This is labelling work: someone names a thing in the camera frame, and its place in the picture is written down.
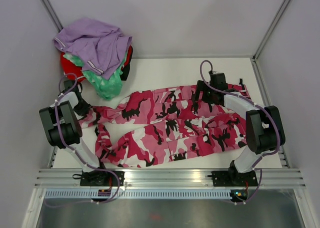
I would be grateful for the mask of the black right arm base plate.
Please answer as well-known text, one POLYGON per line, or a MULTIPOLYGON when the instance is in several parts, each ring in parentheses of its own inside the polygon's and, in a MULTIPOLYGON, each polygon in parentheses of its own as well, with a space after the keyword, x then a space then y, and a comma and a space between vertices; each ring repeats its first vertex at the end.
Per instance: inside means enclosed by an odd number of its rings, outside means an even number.
POLYGON ((227 170, 212 171, 210 175, 214 187, 252 187, 258 185, 254 171, 247 173, 232 173, 227 170))

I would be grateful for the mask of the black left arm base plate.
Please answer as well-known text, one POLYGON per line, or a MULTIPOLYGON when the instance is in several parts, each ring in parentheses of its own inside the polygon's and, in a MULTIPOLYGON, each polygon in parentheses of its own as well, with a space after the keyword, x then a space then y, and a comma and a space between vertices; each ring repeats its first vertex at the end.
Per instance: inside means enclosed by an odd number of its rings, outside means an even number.
POLYGON ((124 171, 113 171, 114 174, 103 171, 82 172, 74 174, 73 179, 80 180, 80 186, 123 186, 125 180, 124 171))

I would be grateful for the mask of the pink camouflage trousers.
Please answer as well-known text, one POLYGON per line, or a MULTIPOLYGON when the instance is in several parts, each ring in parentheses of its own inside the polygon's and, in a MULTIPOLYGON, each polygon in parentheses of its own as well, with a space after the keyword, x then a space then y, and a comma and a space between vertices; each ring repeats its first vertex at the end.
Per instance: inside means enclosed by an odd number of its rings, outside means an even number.
POLYGON ((80 125, 95 128, 102 162, 125 168, 245 147, 245 120, 221 105, 193 101, 195 91, 194 85, 136 91, 115 108, 92 106, 80 125))

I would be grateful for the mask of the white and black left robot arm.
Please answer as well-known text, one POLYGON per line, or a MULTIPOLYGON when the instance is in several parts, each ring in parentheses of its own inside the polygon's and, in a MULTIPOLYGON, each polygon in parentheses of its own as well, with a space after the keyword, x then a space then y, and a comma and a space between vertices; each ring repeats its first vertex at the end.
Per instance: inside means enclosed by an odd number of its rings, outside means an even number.
POLYGON ((83 140, 83 131, 79 120, 89 113, 90 106, 82 98, 81 84, 75 80, 63 82, 54 103, 39 110, 45 136, 51 146, 68 152, 81 166, 83 173, 93 172, 91 180, 97 186, 108 183, 109 174, 105 166, 90 151, 83 140))

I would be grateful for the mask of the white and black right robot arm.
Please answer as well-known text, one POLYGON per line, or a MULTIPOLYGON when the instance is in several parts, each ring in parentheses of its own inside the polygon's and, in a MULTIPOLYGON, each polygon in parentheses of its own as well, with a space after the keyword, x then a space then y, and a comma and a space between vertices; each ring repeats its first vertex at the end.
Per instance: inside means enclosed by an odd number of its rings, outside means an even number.
POLYGON ((245 181, 257 185, 254 168, 265 156, 276 154, 286 141, 279 109, 276 106, 258 105, 240 91, 229 88, 224 73, 209 71, 209 75, 209 82, 204 79, 197 81, 193 100, 201 99, 222 105, 245 120, 246 147, 230 163, 228 181, 234 186, 245 181))

